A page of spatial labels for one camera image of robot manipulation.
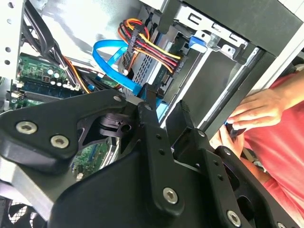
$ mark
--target bolt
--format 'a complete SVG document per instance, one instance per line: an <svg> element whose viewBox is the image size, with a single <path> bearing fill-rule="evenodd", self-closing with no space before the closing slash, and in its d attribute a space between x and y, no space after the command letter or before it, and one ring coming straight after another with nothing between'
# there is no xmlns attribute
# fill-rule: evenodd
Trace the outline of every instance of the bolt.
<svg viewBox="0 0 304 228"><path fill-rule="evenodd" d="M168 203L171 203L171 204L177 203L178 196L172 188L164 188L162 193L163 193L165 200L167 200Z"/></svg>
<svg viewBox="0 0 304 228"><path fill-rule="evenodd" d="M230 150L229 150L229 149L227 149L227 148L224 148L224 151L225 151L225 153L226 153L226 154L228 154L228 155L230 155L230 154L231 154Z"/></svg>
<svg viewBox="0 0 304 228"><path fill-rule="evenodd" d="M280 222L278 222L277 223L277 226L279 227L279 228L286 228L282 223L280 223Z"/></svg>
<svg viewBox="0 0 304 228"><path fill-rule="evenodd" d="M203 132L201 132L201 131L199 131L199 135L200 135L201 137L205 137L205 134L204 134Z"/></svg>
<svg viewBox="0 0 304 228"><path fill-rule="evenodd" d="M16 125L16 130L22 134L33 134L37 131L37 125L29 121L21 121Z"/></svg>
<svg viewBox="0 0 304 228"><path fill-rule="evenodd" d="M114 98L114 100L116 100L116 101L118 101L118 102L121 102L121 101L122 101L121 98L120 98L119 96L114 96L113 98Z"/></svg>
<svg viewBox="0 0 304 228"><path fill-rule="evenodd" d="M149 111L152 111L152 108L151 108L148 104L145 104L144 107L145 107L146 109L148 109Z"/></svg>
<svg viewBox="0 0 304 228"><path fill-rule="evenodd" d="M69 145L69 140L63 135L55 135L51 138L52 146L64 149Z"/></svg>
<svg viewBox="0 0 304 228"><path fill-rule="evenodd" d="M239 219L238 215L232 211L227 211L227 216L229 221L235 226L235 227L241 227L241 220Z"/></svg>

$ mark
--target pink shirt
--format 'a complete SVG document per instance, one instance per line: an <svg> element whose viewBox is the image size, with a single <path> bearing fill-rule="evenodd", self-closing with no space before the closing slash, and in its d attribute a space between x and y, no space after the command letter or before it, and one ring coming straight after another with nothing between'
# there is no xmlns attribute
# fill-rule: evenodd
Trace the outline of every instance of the pink shirt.
<svg viewBox="0 0 304 228"><path fill-rule="evenodd" d="M279 124L247 131L245 139L272 176L264 187L304 227L304 102L285 110Z"/></svg>

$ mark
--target black wire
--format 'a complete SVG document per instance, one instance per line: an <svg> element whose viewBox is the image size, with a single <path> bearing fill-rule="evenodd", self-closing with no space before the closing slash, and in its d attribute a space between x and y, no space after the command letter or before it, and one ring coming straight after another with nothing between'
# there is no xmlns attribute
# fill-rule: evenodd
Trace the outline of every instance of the black wire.
<svg viewBox="0 0 304 228"><path fill-rule="evenodd" d="M128 30L128 32L129 32L130 34L132 34L133 31L132 31L132 29L130 29L129 27L126 26L125 22L126 22L126 20L124 20L122 23L120 23L120 24L119 24L119 27L120 27L120 30L122 31L123 35L127 38L127 41L128 41L128 43L129 43L131 38L128 37L128 35L124 32L123 28L126 29L126 30ZM161 53L161 52L160 52L159 50L157 50L155 47L153 47L153 46L149 45L148 43L146 43L141 37L138 37L138 40L139 40L140 42L142 42L142 43L148 45L151 49L153 49L155 52L159 53L161 56L165 56L166 58L170 59L171 61L173 61L173 62L175 62L175 63L178 63L178 60L176 60L175 58L172 58L172 57L168 56L168 55L165 54L165 53ZM146 51L146 50L149 51L145 46L142 46L142 45L140 45L140 44L138 44L138 43L135 43L135 45L138 46L138 47L140 47L141 49L143 49L143 50L145 50L145 51Z"/></svg>
<svg viewBox="0 0 304 228"><path fill-rule="evenodd" d="M122 32L122 34L125 36L127 42L130 42L130 38L127 36L127 34L124 32L124 30L122 29L122 27L124 27L123 23L119 24L120 30ZM175 69L175 66L172 65L172 63L168 62L166 59L161 58L160 56L156 55L155 53L151 52L149 49L145 48L144 46L140 45L140 44L135 44L135 46L137 48L143 49L145 52L148 52L150 55L154 56L157 59L162 60L163 62L165 62L170 68L172 68L173 70Z"/></svg>
<svg viewBox="0 0 304 228"><path fill-rule="evenodd" d="M41 55L47 56L55 43L50 30L29 0L25 2L24 14L38 36Z"/></svg>

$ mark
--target yellow wire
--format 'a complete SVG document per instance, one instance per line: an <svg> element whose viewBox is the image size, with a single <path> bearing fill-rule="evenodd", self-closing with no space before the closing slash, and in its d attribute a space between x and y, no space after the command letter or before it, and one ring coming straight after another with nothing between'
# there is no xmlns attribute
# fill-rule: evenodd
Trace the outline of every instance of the yellow wire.
<svg viewBox="0 0 304 228"><path fill-rule="evenodd" d="M134 48L136 51L138 51L138 52L141 52L141 53L143 53L143 54L145 54L145 55L148 55L148 56L150 56L151 58L154 58L156 61L158 61L158 62L160 62L161 64L163 64L169 71L170 71L170 73L173 73L173 70L167 65L167 64L165 64L163 61L161 61L159 58L156 58L156 57L154 57L153 55L150 55L148 52L145 52L145 51L143 51L143 50L140 50L140 49L138 49L138 48Z"/></svg>
<svg viewBox="0 0 304 228"><path fill-rule="evenodd" d="M144 37L142 34L139 34L139 36L140 36L141 38L143 38L143 40L144 40L146 43L148 43L148 44L150 44L151 46L155 47L155 48L156 48L157 50L159 50L160 52L162 52L162 53L164 53L164 54L166 54L166 55L168 55L168 56L170 56L170 57L172 57L172 58L181 59L181 57L176 56L176 55L173 55L173 54L171 54L171 53L169 53L169 52L167 52L167 51L161 49L160 47L156 46L155 44L153 44L152 42L150 42L149 40L147 40L147 38Z"/></svg>
<svg viewBox="0 0 304 228"><path fill-rule="evenodd" d="M130 18L130 19L126 20L127 26L128 26L130 29L133 30L133 29L134 29L134 26L132 26L132 25L130 24L130 20L136 20L136 21L140 21L140 20L138 20L138 19L136 19L136 18ZM139 35L140 35L140 37L141 37L146 43L148 43L149 45L153 46L154 48L156 48L156 49L159 50L160 52L162 52L162 53L164 53L164 54L166 54L166 55L168 55L168 56L170 56L170 57L172 57L172 58L181 59L180 56L173 55L173 54L171 54L171 53L169 53L169 52L167 52L167 51L161 49L159 46L156 46L156 45L153 44L149 39L147 39L142 33L140 33Z"/></svg>
<svg viewBox="0 0 304 228"><path fill-rule="evenodd" d="M65 58L64 56L63 56L63 58L64 58L64 59L66 60L66 62L72 67L72 69L73 69L73 71L74 71L74 73L75 73L75 75L76 75L76 77L77 77L77 79L78 79L80 85L81 85L82 88L85 90L85 92L86 92L87 94L90 94L91 91L88 90L88 89L86 88L85 84L83 83L82 79L80 78L80 76L79 76L78 72L76 71L75 67L73 66L73 64L72 64L67 58Z"/></svg>
<svg viewBox="0 0 304 228"><path fill-rule="evenodd" d="M123 35L121 34L121 32L120 32L120 30L118 29L118 35L120 36L120 38L125 42L125 43L128 43L127 42L127 40L123 37ZM143 51L143 50L141 50L141 49L138 49L138 48L134 48L136 51L138 51L138 52L141 52L141 53L143 53L143 54L145 54L145 55L148 55L148 56L150 56L151 58L153 58L153 59L155 59L156 61L158 61L158 62L160 62L161 64L163 64L171 73L173 73L173 71L172 71L172 69L167 65L167 64L165 64L163 61L161 61L159 58L156 58L156 57L154 57L153 55L150 55L148 52L145 52L145 51Z"/></svg>

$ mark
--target green circuit board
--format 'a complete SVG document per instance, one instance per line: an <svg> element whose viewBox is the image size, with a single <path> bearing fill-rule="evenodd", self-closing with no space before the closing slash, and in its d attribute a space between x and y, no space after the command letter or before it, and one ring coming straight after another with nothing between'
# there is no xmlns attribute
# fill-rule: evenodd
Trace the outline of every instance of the green circuit board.
<svg viewBox="0 0 304 228"><path fill-rule="evenodd" d="M37 81L49 83L50 79L57 77L63 81L67 79L65 71L55 65L31 56L20 56L20 79L29 77Z"/></svg>
<svg viewBox="0 0 304 228"><path fill-rule="evenodd" d="M43 102L40 101L33 101L29 99L11 99L9 105L12 110L20 109L20 108L25 108L25 107L33 107L36 105L43 104Z"/></svg>
<svg viewBox="0 0 304 228"><path fill-rule="evenodd" d="M77 154L73 161L73 174L81 175L81 179L98 171L107 155L106 143L90 145Z"/></svg>

